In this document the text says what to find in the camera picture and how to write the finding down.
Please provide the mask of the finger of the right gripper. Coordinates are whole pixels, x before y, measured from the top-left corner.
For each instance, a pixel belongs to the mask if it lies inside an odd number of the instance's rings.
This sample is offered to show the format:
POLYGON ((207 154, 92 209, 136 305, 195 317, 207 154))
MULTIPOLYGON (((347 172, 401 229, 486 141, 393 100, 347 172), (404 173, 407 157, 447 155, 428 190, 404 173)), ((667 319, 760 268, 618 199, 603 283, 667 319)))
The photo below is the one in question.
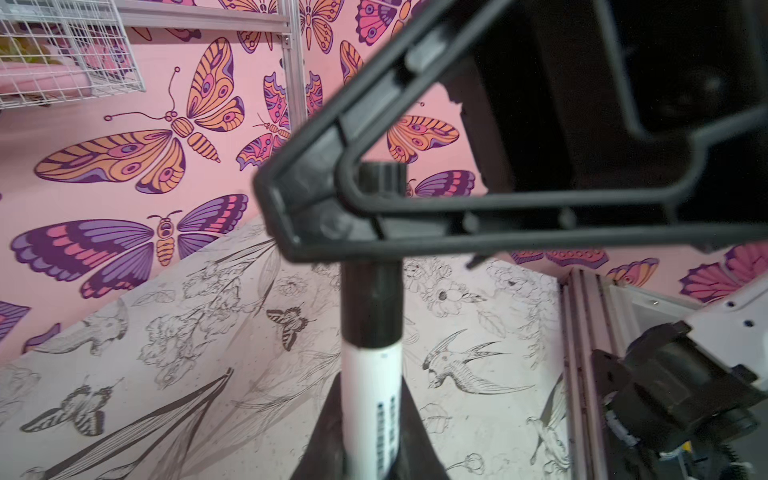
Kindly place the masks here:
POLYGON ((362 156, 508 10, 506 1, 437 1, 381 48, 254 177, 264 222, 294 263, 391 260, 515 248, 488 197, 372 196, 362 156))

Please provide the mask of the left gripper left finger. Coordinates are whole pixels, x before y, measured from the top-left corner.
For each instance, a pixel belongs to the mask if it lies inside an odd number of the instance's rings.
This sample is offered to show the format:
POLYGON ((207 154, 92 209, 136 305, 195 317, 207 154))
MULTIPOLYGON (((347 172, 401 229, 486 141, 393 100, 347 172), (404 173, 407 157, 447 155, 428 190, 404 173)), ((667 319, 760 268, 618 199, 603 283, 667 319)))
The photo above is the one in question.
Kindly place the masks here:
POLYGON ((336 480, 344 478, 341 374, 337 374, 326 396, 307 448, 291 480, 336 480))

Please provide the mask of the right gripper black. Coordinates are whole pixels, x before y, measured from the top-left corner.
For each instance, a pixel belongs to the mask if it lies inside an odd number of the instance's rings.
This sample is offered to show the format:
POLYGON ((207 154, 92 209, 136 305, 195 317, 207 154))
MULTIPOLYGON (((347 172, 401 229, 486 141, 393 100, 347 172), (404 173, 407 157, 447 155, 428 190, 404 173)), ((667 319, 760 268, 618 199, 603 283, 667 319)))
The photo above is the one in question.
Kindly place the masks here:
POLYGON ((493 21, 444 84, 512 250, 765 239, 765 208, 678 213, 766 174, 761 9, 518 1, 493 21))

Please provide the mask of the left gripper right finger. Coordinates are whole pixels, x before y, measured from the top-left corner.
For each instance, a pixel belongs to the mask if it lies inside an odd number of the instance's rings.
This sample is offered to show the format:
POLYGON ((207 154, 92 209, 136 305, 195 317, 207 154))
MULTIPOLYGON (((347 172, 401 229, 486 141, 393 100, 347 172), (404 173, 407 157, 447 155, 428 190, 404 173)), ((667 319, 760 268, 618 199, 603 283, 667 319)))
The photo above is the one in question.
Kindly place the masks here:
POLYGON ((395 478, 400 480, 448 480, 445 467, 422 422, 414 398, 402 378, 400 440, 395 461, 395 478))

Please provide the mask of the aluminium front rail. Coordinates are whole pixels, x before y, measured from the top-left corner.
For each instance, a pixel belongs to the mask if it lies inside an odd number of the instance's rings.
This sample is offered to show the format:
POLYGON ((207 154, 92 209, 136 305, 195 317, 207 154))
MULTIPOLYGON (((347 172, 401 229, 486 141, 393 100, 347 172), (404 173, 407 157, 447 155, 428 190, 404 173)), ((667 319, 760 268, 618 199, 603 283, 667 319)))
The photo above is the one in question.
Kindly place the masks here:
POLYGON ((569 387, 569 443, 574 479, 652 479, 634 451, 606 425, 606 386, 624 380, 610 365, 647 329, 676 322, 699 309, 685 300, 619 286, 592 271, 574 269, 560 284, 569 387))

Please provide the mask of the aluminium frame right post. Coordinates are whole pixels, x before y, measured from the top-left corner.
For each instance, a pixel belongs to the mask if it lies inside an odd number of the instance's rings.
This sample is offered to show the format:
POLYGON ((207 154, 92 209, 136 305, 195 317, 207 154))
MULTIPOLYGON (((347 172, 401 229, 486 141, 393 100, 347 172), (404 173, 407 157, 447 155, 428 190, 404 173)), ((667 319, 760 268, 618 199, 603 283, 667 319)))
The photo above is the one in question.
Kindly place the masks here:
POLYGON ((291 132, 296 133, 308 119, 299 3, 279 0, 278 11, 287 18, 288 32, 282 35, 283 63, 291 132))

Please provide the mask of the aluminium frame back crossbar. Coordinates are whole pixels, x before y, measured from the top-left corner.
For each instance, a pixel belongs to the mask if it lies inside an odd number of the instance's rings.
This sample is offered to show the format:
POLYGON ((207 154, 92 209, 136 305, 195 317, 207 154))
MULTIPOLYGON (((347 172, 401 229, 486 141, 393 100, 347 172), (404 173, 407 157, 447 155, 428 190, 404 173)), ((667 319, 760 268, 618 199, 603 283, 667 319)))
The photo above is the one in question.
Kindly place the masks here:
POLYGON ((153 1, 115 1, 125 26, 147 28, 263 31, 289 33, 289 18, 253 12, 172 5, 153 1))

